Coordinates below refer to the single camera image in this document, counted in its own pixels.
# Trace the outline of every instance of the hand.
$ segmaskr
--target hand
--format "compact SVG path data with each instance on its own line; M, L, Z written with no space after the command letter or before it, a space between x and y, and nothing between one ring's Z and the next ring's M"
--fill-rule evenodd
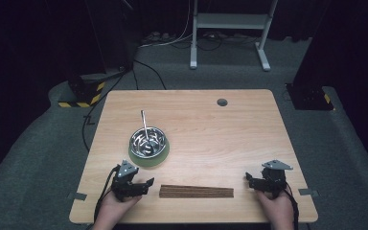
M263 210L268 220L273 224L275 230L292 230L294 229L294 211L288 195L281 191L275 199L268 198L264 192L255 190L259 201L263 206Z
M133 207L142 196L126 198L124 202L119 201L115 194L110 191L101 203L100 212L94 223L93 230L111 230L116 223Z

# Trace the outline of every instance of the gray floor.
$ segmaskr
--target gray floor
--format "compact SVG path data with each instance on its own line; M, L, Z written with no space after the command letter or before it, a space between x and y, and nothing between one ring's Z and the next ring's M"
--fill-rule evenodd
M157 70L167 89L271 90L307 183L320 194L313 199L319 220L310 228L368 229L368 155L336 92L324 87L335 105L334 111L302 111L293 108L285 88L285 83L292 82L309 44L308 41L293 43L289 39L268 40L265 52L272 68L270 72L262 70L252 43L222 44L214 51L199 50L196 70L189 69L188 48L141 48L136 59ZM199 41L199 46L208 49L217 43ZM148 67L135 63L134 72L139 89L163 89ZM107 81L104 90L110 90L115 82L115 79ZM65 86L64 82L50 91L51 108L25 130L0 166L0 229L86 228L71 223L68 216L73 202L69 195L78 188L88 155L81 128L83 116L90 108L58 107ZM132 72L113 88L126 89L136 89ZM103 105L101 102L92 112L91 122L98 122ZM96 125L85 128L88 145L95 128ZM212 227L252 229L249 224ZM300 229L308 226L300 224Z

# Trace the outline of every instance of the wooden tabletop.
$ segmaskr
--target wooden tabletop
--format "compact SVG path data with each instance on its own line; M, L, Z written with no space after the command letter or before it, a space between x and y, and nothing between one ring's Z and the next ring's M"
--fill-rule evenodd
M219 99L227 106L217 104ZM128 141L142 127L141 110L149 127L163 130L170 153L160 165L139 167L133 183L154 177L144 195L122 219L129 223L267 222L245 173L262 178L263 163L277 159L291 167L287 182L299 204L300 222L318 215L285 125L268 90L112 91L80 180L70 220L93 222L96 202L106 178L124 159ZM233 188L233 198L160 198L162 184Z

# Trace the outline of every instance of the hole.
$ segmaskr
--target hole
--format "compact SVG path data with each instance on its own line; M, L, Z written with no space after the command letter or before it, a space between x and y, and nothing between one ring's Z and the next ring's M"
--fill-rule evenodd
M228 105L228 101L226 101L226 99L218 99L217 100L217 104L219 106L227 106Z

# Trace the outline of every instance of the metal spoon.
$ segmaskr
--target metal spoon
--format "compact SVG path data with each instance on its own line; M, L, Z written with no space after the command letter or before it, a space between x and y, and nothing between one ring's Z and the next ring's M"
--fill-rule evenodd
M146 127L146 116L145 116L145 111L142 110L142 121L143 121L143 126L145 127L145 133L146 133L146 144L145 144L145 149L144 149L144 154L146 155L150 155L150 154L154 154L154 147L150 142L150 138L148 136L148 128Z

